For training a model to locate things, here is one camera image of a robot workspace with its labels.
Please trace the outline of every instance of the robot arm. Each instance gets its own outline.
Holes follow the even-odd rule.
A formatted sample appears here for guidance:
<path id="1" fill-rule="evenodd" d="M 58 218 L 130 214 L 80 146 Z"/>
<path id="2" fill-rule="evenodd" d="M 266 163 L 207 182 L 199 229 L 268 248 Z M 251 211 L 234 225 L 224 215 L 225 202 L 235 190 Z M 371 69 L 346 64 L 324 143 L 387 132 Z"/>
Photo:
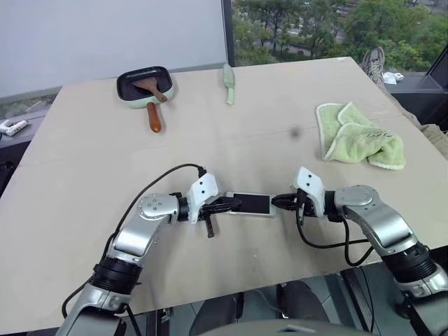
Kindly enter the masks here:
<path id="1" fill-rule="evenodd" d="M 320 178 L 305 168 L 299 170 L 293 185 L 310 200 L 307 206 L 300 204 L 301 221 L 312 211 L 331 221 L 345 218 L 360 225 L 401 291 L 415 298 L 448 291 L 445 271 L 431 260 L 403 217 L 383 203 L 375 189 L 355 185 L 327 191 Z"/>
<path id="2" fill-rule="evenodd" d="M 134 216 L 111 242 L 105 258 L 94 266 L 94 274 L 56 335 L 123 335 L 126 325 L 115 314 L 127 309 L 145 257 L 157 244 L 160 229 L 176 221 L 196 223 L 204 215 L 201 208 L 217 195 L 214 176 L 205 174 L 192 184 L 186 197 L 143 196 L 135 206 Z"/>

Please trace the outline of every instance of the wooden spatula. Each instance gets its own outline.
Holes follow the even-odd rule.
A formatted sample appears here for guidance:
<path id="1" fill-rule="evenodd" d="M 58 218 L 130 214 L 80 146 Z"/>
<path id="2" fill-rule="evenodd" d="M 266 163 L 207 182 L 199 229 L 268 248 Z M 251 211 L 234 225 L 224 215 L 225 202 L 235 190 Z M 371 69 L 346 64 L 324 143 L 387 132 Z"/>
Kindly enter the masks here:
<path id="1" fill-rule="evenodd" d="M 159 102 L 168 100 L 161 91 L 157 89 L 157 79 L 154 77 L 138 80 L 137 82 L 133 82 L 133 85 L 153 93 Z M 162 123 L 160 122 L 157 112 L 157 106 L 154 103 L 149 102 L 146 105 L 146 110 L 148 111 L 149 127 L 151 127 L 155 133 L 160 132 Z"/>

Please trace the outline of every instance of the phone screen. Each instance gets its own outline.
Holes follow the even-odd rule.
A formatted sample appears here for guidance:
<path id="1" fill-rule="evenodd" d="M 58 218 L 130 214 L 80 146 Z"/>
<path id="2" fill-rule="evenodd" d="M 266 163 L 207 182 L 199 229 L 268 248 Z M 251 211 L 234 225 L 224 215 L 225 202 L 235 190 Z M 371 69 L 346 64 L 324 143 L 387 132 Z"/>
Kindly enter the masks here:
<path id="1" fill-rule="evenodd" d="M 242 201 L 241 206 L 236 212 L 246 212 L 248 214 L 270 214 L 270 196 L 269 195 L 248 195 L 233 194 L 234 198 Z"/>

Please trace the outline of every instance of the shoe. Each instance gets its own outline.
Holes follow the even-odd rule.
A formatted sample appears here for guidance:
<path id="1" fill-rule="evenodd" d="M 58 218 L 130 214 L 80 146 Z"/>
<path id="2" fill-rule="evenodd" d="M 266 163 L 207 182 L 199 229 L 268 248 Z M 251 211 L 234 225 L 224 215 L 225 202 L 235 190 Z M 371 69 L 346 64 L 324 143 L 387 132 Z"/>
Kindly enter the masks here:
<path id="1" fill-rule="evenodd" d="M 384 50 L 381 47 L 371 49 L 364 54 L 362 68 L 375 84 L 384 84 Z"/>

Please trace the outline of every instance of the smartphone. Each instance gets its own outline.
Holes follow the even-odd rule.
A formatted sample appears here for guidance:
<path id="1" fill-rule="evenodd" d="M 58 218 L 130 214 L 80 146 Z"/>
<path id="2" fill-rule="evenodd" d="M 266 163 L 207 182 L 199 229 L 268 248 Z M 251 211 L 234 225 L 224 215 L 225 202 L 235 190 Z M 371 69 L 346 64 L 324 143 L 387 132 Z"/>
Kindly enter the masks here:
<path id="1" fill-rule="evenodd" d="M 253 194 L 249 192 L 227 192 L 225 196 L 237 198 L 242 201 L 241 206 L 237 210 L 230 211 L 230 214 L 273 217 L 277 212 L 275 206 L 271 204 L 271 195 Z"/>

